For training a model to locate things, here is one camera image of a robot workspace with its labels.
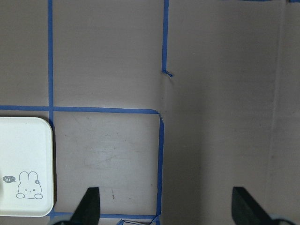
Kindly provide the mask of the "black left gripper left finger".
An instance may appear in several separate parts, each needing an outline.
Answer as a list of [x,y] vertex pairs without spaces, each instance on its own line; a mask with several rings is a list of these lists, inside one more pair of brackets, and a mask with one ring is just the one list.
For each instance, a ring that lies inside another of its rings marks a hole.
[[74,211],[71,225],[97,225],[100,219],[100,194],[98,187],[89,187]]

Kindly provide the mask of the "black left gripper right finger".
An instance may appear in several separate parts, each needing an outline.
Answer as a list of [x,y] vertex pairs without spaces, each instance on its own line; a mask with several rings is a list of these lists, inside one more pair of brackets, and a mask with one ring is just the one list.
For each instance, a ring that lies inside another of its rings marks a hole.
[[232,219],[236,225],[278,225],[244,187],[232,189]]

